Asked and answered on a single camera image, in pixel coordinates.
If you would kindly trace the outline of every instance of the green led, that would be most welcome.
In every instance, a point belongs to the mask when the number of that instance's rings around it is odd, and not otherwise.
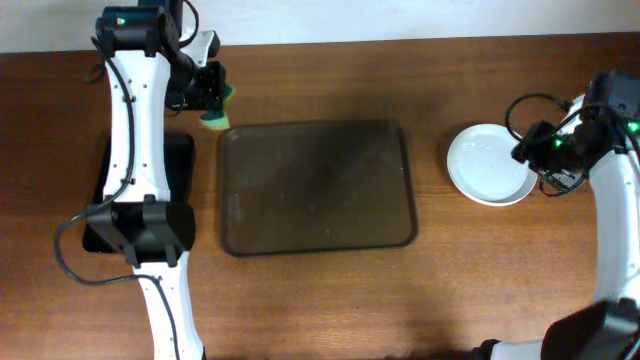
[[[629,131],[631,131],[631,132],[636,132],[640,128],[640,125],[638,125],[638,123],[633,122],[633,121],[629,122],[629,124],[627,124],[627,126],[629,127]]]

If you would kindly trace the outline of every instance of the sponge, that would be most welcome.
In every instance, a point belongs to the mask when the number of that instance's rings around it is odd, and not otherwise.
[[[224,100],[226,106],[231,100],[236,90],[229,84],[224,84]],[[229,117],[224,110],[209,110],[200,117],[200,123],[210,130],[225,130],[229,128]]]

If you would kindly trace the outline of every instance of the wooden table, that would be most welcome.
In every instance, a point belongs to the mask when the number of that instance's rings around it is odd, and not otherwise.
[[[596,260],[591,191],[534,191],[489,208],[452,186],[443,154],[474,123],[502,123],[517,96],[572,98],[598,71],[640,73],[640,35],[447,39],[225,47],[234,125],[396,119],[410,139],[420,236],[406,249],[261,257],[225,254],[217,231],[216,139],[195,113],[167,119],[197,147],[190,203],[193,314],[210,358],[382,358],[541,337],[589,304]],[[0,56],[0,358],[149,359],[138,284],[80,286],[57,267],[54,228],[89,201],[104,134],[95,52]],[[544,104],[527,124],[560,114]],[[131,272],[64,237],[87,277]]]

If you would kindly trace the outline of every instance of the white backdrop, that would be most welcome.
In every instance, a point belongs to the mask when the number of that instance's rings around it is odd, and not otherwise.
[[[225,45],[640,31],[640,0],[192,1]],[[90,49],[104,6],[135,3],[0,0],[0,52]]]

